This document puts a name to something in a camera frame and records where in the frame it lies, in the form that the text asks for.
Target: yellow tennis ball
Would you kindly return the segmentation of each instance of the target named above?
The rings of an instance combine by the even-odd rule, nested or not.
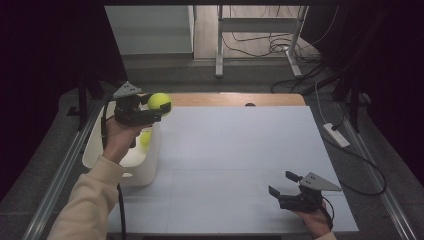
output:
[[[167,104],[167,103],[171,103],[171,109],[172,109],[171,97],[169,97],[165,93],[155,93],[149,98],[149,101],[147,102],[147,107],[149,109],[160,109],[161,105]]]
[[[141,132],[141,135],[140,135],[140,145],[144,149],[147,149],[149,147],[150,137],[151,136],[152,136],[152,131],[151,130]]]

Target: gray floor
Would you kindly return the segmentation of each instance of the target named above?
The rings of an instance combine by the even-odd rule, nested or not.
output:
[[[213,61],[163,61],[163,66],[155,67],[144,65],[137,67],[138,61],[126,61],[129,67],[128,76],[135,85],[143,88],[145,92],[258,92],[269,93],[270,85],[276,81],[291,79],[291,71],[284,60],[226,61],[225,73],[222,79],[214,77]],[[314,65],[302,64],[302,71],[308,71]],[[322,79],[328,73],[323,72],[317,79]],[[312,86],[314,80],[305,82],[301,87]],[[104,84],[107,92],[112,93],[114,87]],[[341,113],[331,99],[334,85],[319,90],[319,99],[322,115],[327,122],[337,123]],[[289,88],[279,86],[277,92],[288,92]],[[305,97],[306,103],[311,107],[318,126],[323,124],[323,119],[318,111],[316,94]],[[66,116],[71,106],[77,105],[76,91],[64,94],[60,100],[60,110],[51,129],[43,143],[33,156],[27,169],[0,204],[0,236],[2,239],[20,239],[23,236],[34,212],[40,204],[50,181],[56,172],[61,160],[64,158],[78,126],[77,117]],[[424,189],[411,174],[396,154],[390,144],[376,129],[372,120],[366,114],[366,108],[360,109],[359,127],[360,136],[370,150],[378,166],[386,174],[389,187],[394,192],[397,201],[405,212],[417,239],[424,238],[421,218],[424,214]],[[349,140],[349,134],[343,127],[340,129]],[[324,138],[330,139],[325,132]],[[349,183],[363,191],[374,191],[373,183],[364,164],[357,158],[347,155],[338,149],[326,144],[330,159],[340,180]],[[49,217],[41,239],[45,239],[52,222],[60,209],[66,204],[71,187],[78,176],[87,170],[81,164],[80,154],[67,183]],[[364,197],[344,189],[352,213],[357,221],[360,231],[358,233],[337,233],[339,239],[401,239],[392,218],[380,197]],[[289,239],[308,239],[307,235],[289,235]]]

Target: wooden table edge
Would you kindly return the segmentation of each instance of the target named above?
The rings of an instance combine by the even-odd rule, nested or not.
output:
[[[291,93],[169,93],[174,106],[306,106],[300,94]]]

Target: wall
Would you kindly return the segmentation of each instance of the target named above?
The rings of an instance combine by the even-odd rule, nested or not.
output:
[[[192,6],[105,9],[121,55],[193,52]]]

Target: table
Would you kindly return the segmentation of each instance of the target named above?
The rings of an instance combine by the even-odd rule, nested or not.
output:
[[[173,110],[160,122],[156,178],[145,187],[122,187],[128,233],[307,232],[295,214],[281,210],[268,194],[268,185],[286,195],[299,193],[297,183],[284,178],[285,170],[301,176],[313,170],[340,185],[300,95],[199,93],[171,98]],[[246,103],[257,107],[244,107]],[[334,231],[358,231],[344,194],[323,195],[336,209]],[[109,216],[110,232],[120,231],[118,209]]]

